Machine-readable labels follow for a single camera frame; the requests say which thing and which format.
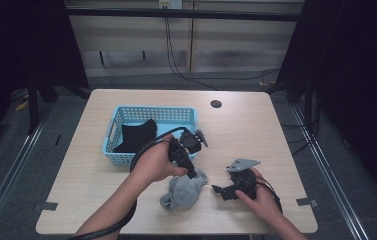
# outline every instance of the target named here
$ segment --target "gray cloth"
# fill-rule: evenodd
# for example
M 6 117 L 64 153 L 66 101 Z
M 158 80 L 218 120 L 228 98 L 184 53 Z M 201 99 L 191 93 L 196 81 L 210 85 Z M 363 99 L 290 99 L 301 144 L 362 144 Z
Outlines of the gray cloth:
M 169 182 L 169 193 L 160 198 L 160 204 L 169 211 L 187 210 L 194 206 L 200 197 L 201 187 L 209 181 L 201 170 L 189 179 L 187 175 L 174 177 Z

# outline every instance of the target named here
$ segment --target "person's right hand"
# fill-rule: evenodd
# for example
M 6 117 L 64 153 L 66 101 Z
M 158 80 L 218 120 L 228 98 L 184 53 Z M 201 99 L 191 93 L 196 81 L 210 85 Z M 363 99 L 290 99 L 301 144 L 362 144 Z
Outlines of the person's right hand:
M 169 141 L 173 135 L 163 137 L 162 142 L 148 149 L 141 155 L 132 174 L 137 174 L 140 178 L 146 179 L 149 183 L 161 181 L 168 176 L 183 176 L 188 170 L 174 166 L 168 157 Z
M 262 174 L 256 168 L 250 168 L 253 173 L 260 178 L 263 178 Z M 265 183 L 260 178 L 257 178 L 258 182 Z M 240 190 L 236 190 L 235 194 L 241 199 L 251 210 L 254 214 L 262 219 L 263 221 L 270 223 L 271 220 L 275 218 L 281 217 L 282 213 L 280 212 L 278 206 L 273 199 L 272 194 L 269 192 L 268 189 L 261 185 L 257 185 L 256 187 L 256 199 L 252 200 L 249 198 L 245 193 Z

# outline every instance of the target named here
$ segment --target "gray plastic part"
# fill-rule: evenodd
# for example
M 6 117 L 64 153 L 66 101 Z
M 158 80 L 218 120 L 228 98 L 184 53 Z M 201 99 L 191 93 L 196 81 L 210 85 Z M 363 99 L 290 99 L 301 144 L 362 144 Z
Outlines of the gray plastic part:
M 316 200 L 310 200 L 308 198 L 297 199 L 297 205 L 298 206 L 310 205 L 312 208 L 319 206 Z
M 35 206 L 33 206 L 32 208 L 32 211 L 35 211 L 35 212 L 42 212 L 42 210 L 55 211 L 57 208 L 57 205 L 58 203 L 51 203 L 51 202 L 35 204 Z
M 234 162 L 231 164 L 231 166 L 227 168 L 227 171 L 228 172 L 241 172 L 257 164 L 260 164 L 259 160 L 236 158 Z

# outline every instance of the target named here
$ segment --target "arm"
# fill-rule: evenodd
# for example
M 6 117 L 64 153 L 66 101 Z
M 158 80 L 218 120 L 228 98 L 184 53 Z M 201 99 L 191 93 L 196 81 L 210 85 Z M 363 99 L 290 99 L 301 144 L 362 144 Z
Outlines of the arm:
M 163 138 L 169 141 L 172 136 Z M 131 209 L 138 196 L 153 182 L 168 176 L 182 176 L 187 170 L 173 166 L 168 159 L 169 145 L 159 143 L 145 152 L 134 170 L 123 181 L 113 195 L 79 228 L 75 235 L 107 228 L 122 220 Z M 119 232 L 100 239 L 117 239 Z
M 255 168 L 251 168 L 254 174 L 262 177 L 262 174 Z M 242 191 L 235 191 L 235 194 L 254 212 L 254 214 L 269 224 L 281 239 L 307 239 L 282 213 L 279 211 L 271 193 L 264 187 L 256 189 L 256 200 L 251 200 Z

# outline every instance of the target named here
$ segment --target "blue plastic basket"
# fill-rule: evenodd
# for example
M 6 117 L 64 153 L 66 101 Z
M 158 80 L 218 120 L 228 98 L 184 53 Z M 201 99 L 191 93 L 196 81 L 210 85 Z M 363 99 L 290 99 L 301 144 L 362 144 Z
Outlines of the blue plastic basket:
M 103 153 L 116 166 L 130 165 L 135 153 L 115 153 L 113 149 L 123 141 L 122 124 L 138 126 L 153 119 L 157 124 L 157 136 L 177 127 L 186 127 L 191 132 L 197 129 L 197 111 L 186 107 L 156 106 L 118 106 L 114 110 L 107 135 L 104 139 Z M 177 138 L 182 131 L 173 133 Z

